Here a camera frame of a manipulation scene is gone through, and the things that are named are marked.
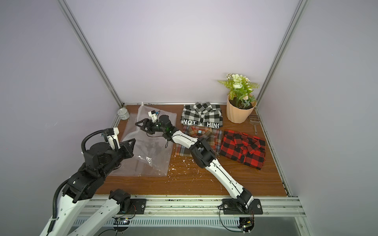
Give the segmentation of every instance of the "plastic sheet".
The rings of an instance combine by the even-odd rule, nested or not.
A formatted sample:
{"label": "plastic sheet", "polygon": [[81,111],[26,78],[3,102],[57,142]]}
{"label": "plastic sheet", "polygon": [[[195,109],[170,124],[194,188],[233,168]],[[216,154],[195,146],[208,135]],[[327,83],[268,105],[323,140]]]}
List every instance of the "plastic sheet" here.
{"label": "plastic sheet", "polygon": [[[161,132],[156,132],[149,137],[146,132],[141,131],[140,128],[135,125],[137,121],[144,118],[150,118],[148,112],[152,110],[159,111],[159,109],[142,105],[139,107],[138,114],[130,114],[121,141],[136,139],[133,151],[134,156],[123,160],[121,162],[121,167],[112,171],[110,175],[167,176],[173,143],[169,142],[167,148],[165,148],[167,143],[166,139],[163,137],[157,137],[162,135]],[[160,110],[159,116],[161,115],[168,115],[172,124],[176,124],[176,113]]]}

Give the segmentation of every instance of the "beige flower pot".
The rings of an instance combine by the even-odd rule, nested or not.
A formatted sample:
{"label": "beige flower pot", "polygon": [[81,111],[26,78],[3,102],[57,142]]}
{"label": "beige flower pot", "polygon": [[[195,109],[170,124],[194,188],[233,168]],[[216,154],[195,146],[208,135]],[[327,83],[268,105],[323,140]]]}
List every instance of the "beige flower pot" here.
{"label": "beige flower pot", "polygon": [[231,105],[230,101],[227,99],[227,118],[236,124],[243,123],[248,116],[252,113],[253,109],[256,107],[256,102],[253,102],[253,107],[245,110],[239,109]]}

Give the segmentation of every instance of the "black and white checkered shirt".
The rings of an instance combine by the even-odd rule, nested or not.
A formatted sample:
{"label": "black and white checkered shirt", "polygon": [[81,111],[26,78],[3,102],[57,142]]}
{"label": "black and white checkered shirt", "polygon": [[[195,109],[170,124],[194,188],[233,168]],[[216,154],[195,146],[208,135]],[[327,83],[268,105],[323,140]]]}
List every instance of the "black and white checkered shirt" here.
{"label": "black and white checkered shirt", "polygon": [[212,105],[210,102],[197,102],[194,105],[184,105],[184,110],[181,115],[181,124],[219,129],[223,126],[220,105]]}

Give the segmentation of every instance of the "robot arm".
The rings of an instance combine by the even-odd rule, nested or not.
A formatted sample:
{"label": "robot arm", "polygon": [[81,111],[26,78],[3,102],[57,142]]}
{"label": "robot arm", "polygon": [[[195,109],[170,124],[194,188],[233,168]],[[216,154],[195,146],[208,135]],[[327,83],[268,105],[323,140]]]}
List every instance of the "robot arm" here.
{"label": "robot arm", "polygon": [[[97,134],[102,134],[105,142],[96,143],[86,150],[87,140]],[[124,159],[133,157],[135,139],[119,143],[117,134],[119,134],[118,128],[110,128],[93,132],[85,137],[81,143],[85,162],[57,189],[53,199],[53,216],[41,236],[66,236],[80,211],[103,185],[110,172],[119,167]],[[130,207],[131,200],[128,193],[120,189],[111,192],[109,200],[72,235],[94,235],[106,221],[120,211],[127,211]]]}
{"label": "robot arm", "polygon": [[243,211],[250,210],[250,203],[253,201],[251,192],[245,189],[241,184],[237,183],[232,176],[221,166],[214,151],[203,138],[193,138],[174,127],[167,115],[160,116],[157,119],[155,111],[149,112],[151,119],[144,119],[137,123],[136,126],[141,130],[154,134],[155,132],[163,132],[163,137],[167,141],[178,143],[188,148],[193,156],[194,161],[200,168],[210,171],[221,184],[227,189],[233,199],[236,199],[242,205]]}

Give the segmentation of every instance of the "brown plaid shirt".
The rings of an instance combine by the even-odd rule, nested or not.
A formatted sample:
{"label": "brown plaid shirt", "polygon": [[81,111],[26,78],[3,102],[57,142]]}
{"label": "brown plaid shirt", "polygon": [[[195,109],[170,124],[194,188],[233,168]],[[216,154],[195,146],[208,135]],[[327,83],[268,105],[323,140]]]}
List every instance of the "brown plaid shirt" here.
{"label": "brown plaid shirt", "polygon": [[[220,146],[222,143],[222,134],[223,134],[222,130],[212,129],[212,128],[203,127],[203,126],[184,125],[182,132],[193,138],[204,137],[206,141],[208,142],[208,144],[210,145],[210,147],[214,150],[215,154],[219,153]],[[184,146],[180,144],[176,144],[175,155],[187,156],[187,157],[192,156],[190,154],[189,149],[185,148]]]}

